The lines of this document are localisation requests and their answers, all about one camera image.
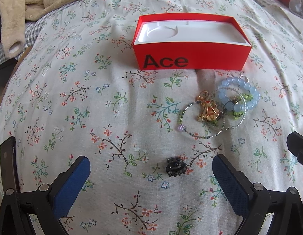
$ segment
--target blue gripper pad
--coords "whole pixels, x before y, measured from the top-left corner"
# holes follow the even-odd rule
[[[69,213],[71,206],[73,205],[76,197],[78,196],[90,174],[90,163],[85,156],[78,157],[75,162],[68,169],[68,171],[64,172],[61,176],[61,179],[66,179],[66,175],[69,175],[66,181],[64,181],[62,184],[61,188],[56,189],[58,192],[53,197],[52,211],[57,219],[64,217]]]
[[[249,213],[249,196],[218,155],[212,161],[212,172],[235,214],[245,219]]]

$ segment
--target black hair claw clip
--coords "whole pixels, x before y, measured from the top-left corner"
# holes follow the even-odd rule
[[[184,163],[184,161],[179,158],[178,156],[171,157],[167,159],[167,167],[166,172],[169,175],[169,177],[176,177],[177,175],[185,174],[187,165]]]

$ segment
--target blue beaded bracelet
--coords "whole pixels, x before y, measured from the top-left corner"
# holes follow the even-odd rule
[[[219,88],[228,87],[229,85],[239,85],[241,88],[248,90],[250,95],[253,97],[250,101],[246,103],[247,110],[252,110],[260,100],[260,93],[257,89],[251,86],[248,82],[238,77],[227,77],[223,80]],[[232,103],[230,99],[226,96],[224,90],[219,91],[218,97],[220,98],[222,104],[225,106],[225,109],[228,111],[241,112],[243,110],[243,105],[240,103]]]

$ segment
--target metal screw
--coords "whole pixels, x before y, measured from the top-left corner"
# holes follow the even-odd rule
[[[42,185],[39,187],[39,190],[40,190],[41,192],[45,192],[45,191],[48,190],[48,188],[49,188],[49,185],[46,184],[46,183],[44,183],[44,184],[42,184]]]
[[[297,193],[297,189],[295,188],[295,187],[290,187],[290,192],[292,193],[292,194],[296,194]]]
[[[10,188],[6,191],[6,194],[9,196],[9,195],[13,194],[13,192],[14,192],[14,190],[12,188]]]
[[[255,183],[254,184],[254,188],[257,190],[257,191],[262,191],[263,190],[263,185],[261,183]]]

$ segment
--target blue bead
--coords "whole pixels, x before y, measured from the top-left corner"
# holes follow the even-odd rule
[[[225,105],[225,108],[228,110],[228,111],[232,111],[234,109],[234,104],[232,102],[228,102],[226,105]]]
[[[234,77],[233,78],[233,84],[238,84],[239,78],[238,77]]]
[[[229,98],[224,97],[224,98],[221,99],[221,102],[222,102],[223,105],[225,105],[229,100],[230,100]]]
[[[254,108],[254,104],[251,101],[247,102],[247,106],[249,110],[252,110]]]
[[[234,111],[235,112],[241,112],[242,108],[243,108],[242,105],[239,104],[239,103],[234,105]]]
[[[251,88],[251,85],[250,85],[249,83],[246,83],[246,84],[244,85],[244,88],[245,88],[246,90],[249,90],[249,89]]]
[[[256,89],[254,86],[252,86],[252,87],[249,89],[249,91],[250,91],[251,94],[254,94],[254,93],[257,91],[257,89]]]
[[[224,87],[228,87],[229,84],[230,83],[227,80],[222,81],[222,86],[224,86]]]
[[[245,84],[246,84],[245,80],[240,79],[238,81],[238,85],[241,86],[241,87],[243,87]]]
[[[253,99],[251,100],[251,102],[254,104],[254,106],[256,106],[257,103],[258,103],[258,100],[256,100],[255,98],[253,98]]]
[[[226,94],[225,94],[225,92],[219,92],[219,98],[220,98],[220,100],[222,100],[224,97],[226,97]]]
[[[255,96],[260,96],[260,93],[259,93],[258,91],[255,91],[255,92],[253,93],[253,97],[255,97]]]

